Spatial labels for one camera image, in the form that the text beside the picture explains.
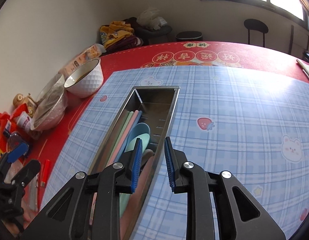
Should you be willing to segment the left hand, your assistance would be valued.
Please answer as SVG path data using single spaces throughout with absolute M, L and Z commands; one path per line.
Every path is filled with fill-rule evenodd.
M 34 220 L 34 218 L 37 216 L 38 213 L 31 210 L 29 206 L 26 204 L 26 202 L 24 202 L 23 200 L 21 207 L 23 208 L 24 213 L 20 221 L 22 222 L 23 228 L 26 229 L 29 226 L 29 224 Z M 16 224 L 7 221 L 3 221 L 3 223 L 9 230 L 9 232 L 12 233 L 12 235 L 16 236 L 18 235 L 18 233 L 20 233 L 20 230 L 18 229 Z

